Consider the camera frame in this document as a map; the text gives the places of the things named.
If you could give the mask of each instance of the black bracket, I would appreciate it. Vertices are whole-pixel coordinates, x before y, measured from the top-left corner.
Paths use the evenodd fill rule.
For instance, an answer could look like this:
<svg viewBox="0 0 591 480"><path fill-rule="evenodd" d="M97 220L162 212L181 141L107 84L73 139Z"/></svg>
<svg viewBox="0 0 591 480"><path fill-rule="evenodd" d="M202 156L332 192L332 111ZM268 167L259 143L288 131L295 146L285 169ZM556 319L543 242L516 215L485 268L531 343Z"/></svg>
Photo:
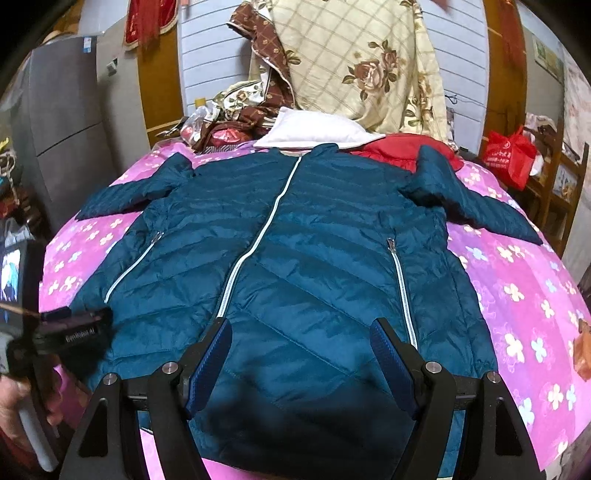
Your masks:
<svg viewBox="0 0 591 480"><path fill-rule="evenodd" d="M218 318L178 362L130 380L105 375L72 438L60 480L149 480L138 411L150 412L165 478L210 480L188 420L206 405L231 343L230 323Z"/></svg>
<svg viewBox="0 0 591 480"><path fill-rule="evenodd" d="M453 480L545 479L497 372L481 379L452 375L402 343L384 318L373 322L370 341L394 400L417 421L394 480L437 479L456 410L466 417Z"/></svg>

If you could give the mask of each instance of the pocket zipper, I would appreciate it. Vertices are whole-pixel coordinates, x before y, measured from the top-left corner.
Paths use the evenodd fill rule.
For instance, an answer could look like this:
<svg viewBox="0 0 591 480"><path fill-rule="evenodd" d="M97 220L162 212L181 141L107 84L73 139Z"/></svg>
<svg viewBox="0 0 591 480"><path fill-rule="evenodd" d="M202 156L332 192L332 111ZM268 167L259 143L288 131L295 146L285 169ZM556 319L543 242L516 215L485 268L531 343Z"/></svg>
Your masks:
<svg viewBox="0 0 591 480"><path fill-rule="evenodd" d="M408 294L406 291L406 284L404 283L404 275L402 273L402 264L398 258L396 251L396 245L394 244L393 238L388 238L388 250L394 259L394 265L396 266L396 276L398 277L398 286L400 288L400 297L402 299L402 311L404 313L404 321L406 323L408 338L413 347L418 349L417 334L414 331L413 321L410 318L410 304L408 302Z"/></svg>
<svg viewBox="0 0 591 480"><path fill-rule="evenodd" d="M110 299L111 295L113 294L113 291L117 288L117 285L119 285L119 283L121 283L121 281L127 276L127 274L129 272L131 272L135 267L138 266L138 264L144 259L144 257L146 255L148 255L148 252L150 250L152 250L152 248L154 247L156 242L158 240L160 240L163 237L163 235L164 235L164 232L157 232L156 235L154 236L154 238L152 239L152 241L150 242L150 244L148 245L148 248L146 248L146 250L144 250L144 253L142 253L139 256L139 258L135 262L133 262L127 270L125 270L121 275L119 275L119 277L117 277L117 280L115 280L115 282L111 285L109 290L107 290L107 295L105 295L105 303L109 302L109 299Z"/></svg>

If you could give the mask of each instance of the teal puffer jacket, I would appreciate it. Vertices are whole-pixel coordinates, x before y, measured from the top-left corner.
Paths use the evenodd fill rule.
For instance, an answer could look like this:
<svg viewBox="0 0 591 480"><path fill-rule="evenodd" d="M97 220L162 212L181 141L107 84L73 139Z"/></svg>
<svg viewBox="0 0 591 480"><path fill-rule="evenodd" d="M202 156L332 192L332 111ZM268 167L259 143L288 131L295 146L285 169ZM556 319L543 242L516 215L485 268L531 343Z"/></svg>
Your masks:
<svg viewBox="0 0 591 480"><path fill-rule="evenodd" d="M69 367L92 387L107 372L147 375L224 316L232 348L190 425L205 458L289 478L390 478L413 423L372 353L370 324L386 317L425 359L481 377L496 369L495 353L447 249L446 221L541 243L519 212L465 188L433 149L417 166L411 174L334 144L195 171L176 154L151 178L100 192L79 218L149 204L72 304L108 304L112 338Z"/></svg>

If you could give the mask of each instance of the red bag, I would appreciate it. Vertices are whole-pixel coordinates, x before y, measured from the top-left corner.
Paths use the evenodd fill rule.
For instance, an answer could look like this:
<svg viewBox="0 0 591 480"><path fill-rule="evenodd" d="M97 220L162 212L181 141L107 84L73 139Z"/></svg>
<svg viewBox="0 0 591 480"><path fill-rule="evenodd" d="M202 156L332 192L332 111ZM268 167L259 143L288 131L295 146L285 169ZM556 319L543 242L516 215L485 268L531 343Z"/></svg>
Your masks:
<svg viewBox="0 0 591 480"><path fill-rule="evenodd" d="M520 127L509 138L491 132L482 160L497 179L518 190L525 188L538 153L536 147L522 135L522 132L523 127Z"/></svg>

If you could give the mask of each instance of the white zipper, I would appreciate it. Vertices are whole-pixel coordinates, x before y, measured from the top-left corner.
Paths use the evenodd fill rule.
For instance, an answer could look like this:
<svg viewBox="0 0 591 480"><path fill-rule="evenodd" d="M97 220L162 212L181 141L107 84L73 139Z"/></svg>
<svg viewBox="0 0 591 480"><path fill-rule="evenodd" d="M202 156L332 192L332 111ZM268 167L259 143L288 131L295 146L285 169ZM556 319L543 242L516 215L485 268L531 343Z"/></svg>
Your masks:
<svg viewBox="0 0 591 480"><path fill-rule="evenodd" d="M265 236L265 233L266 233L267 229L269 228L269 226L271 225L271 222L273 221L273 217L275 216L275 213L277 212L277 207L279 207L279 201L286 194L287 189L290 186L291 179L293 178L294 174L296 173L297 167L300 165L302 158L303 157L298 158L297 162L295 162L295 165L294 165L293 169L291 170L290 176L287 178L287 181L285 182L285 186L283 187L282 192L275 199L275 203L273 204L273 209L271 210L271 213L269 214L269 218L267 219L265 225L263 226L263 228L259 232L256 240L254 241L254 243L252 244L250 249L248 249L248 251L246 253L244 253L243 256L241 256L238 259L238 261L234 265L234 268L230 272L230 276L228 277L228 282L226 283L226 288L224 289L223 294L222 294L222 301L220 302L220 307L219 307L219 310L217 311L217 318L223 317L226 314L226 309L228 308L228 302L230 301L230 295L232 294L232 289L234 287L234 283L236 282L236 277L238 276L238 272L240 272L240 268L241 268L242 264L244 263L244 261L255 252L256 248L261 243L263 236Z"/></svg>
<svg viewBox="0 0 591 480"><path fill-rule="evenodd" d="M418 350L417 334L414 331L413 321L410 318L410 304L408 302L408 294L406 291L406 284L404 283L404 275L402 273L402 264L396 252L396 245L393 238L388 238L388 250L394 259L396 266L396 275L398 277L398 286L400 288L400 297L402 298L402 312L404 313L404 321L406 322L408 338L413 347Z"/></svg>
<svg viewBox="0 0 591 480"><path fill-rule="evenodd" d="M105 303L109 302L109 299L111 297L111 295L113 294L113 291L117 288L117 285L119 285L121 283L121 281L127 276L127 274L129 272L131 272L135 267L138 266L138 264L144 259L144 257L146 255L148 255L148 252L150 250L152 250L152 248L154 247L154 245L156 244L156 242L158 240L160 240L164 235L164 232L157 232L155 237L152 239L152 241L150 242L150 244L148 245L148 248L146 248L146 250L144 250L144 253L142 253L139 258L133 262L131 264L131 266L125 270L121 275L119 275L119 277L117 278L117 280L115 280L115 282L111 285L111 287L109 288L109 290L107 290L107 295L105 295Z"/></svg>

